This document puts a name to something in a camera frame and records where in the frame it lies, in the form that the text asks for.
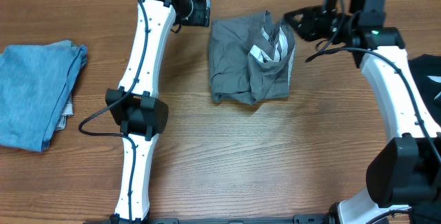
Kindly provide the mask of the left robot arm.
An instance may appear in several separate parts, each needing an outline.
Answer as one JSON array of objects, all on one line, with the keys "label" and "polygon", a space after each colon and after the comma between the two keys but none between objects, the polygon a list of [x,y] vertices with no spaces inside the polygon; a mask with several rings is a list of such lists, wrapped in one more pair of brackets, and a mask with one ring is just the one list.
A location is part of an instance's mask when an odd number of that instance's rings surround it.
[{"label": "left robot arm", "polygon": [[159,100],[159,72],[173,26],[209,26],[209,0],[139,0],[130,59],[105,102],[120,127],[124,148],[118,203],[109,223],[147,223],[153,152],[169,108]]}]

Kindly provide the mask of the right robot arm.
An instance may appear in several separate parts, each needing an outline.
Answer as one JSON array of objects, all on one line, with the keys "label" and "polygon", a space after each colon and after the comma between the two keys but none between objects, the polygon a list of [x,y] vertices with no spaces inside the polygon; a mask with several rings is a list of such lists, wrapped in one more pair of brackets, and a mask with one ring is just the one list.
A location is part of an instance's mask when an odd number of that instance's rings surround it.
[{"label": "right robot arm", "polygon": [[352,54],[372,87],[387,134],[361,192],[326,214],[297,214],[295,223],[386,223],[395,214],[413,217],[414,205],[440,200],[440,126],[413,80],[398,29],[384,24],[384,5],[385,0],[324,0],[284,15],[302,39],[327,40],[321,54]]}]

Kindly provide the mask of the grey shorts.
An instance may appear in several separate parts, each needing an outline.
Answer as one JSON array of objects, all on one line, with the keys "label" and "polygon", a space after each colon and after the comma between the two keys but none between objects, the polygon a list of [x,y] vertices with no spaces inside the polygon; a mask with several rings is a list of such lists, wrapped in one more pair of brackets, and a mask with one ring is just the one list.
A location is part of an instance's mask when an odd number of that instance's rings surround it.
[{"label": "grey shorts", "polygon": [[296,53],[290,25],[269,11],[215,20],[209,38],[212,100],[253,105],[289,96]]}]

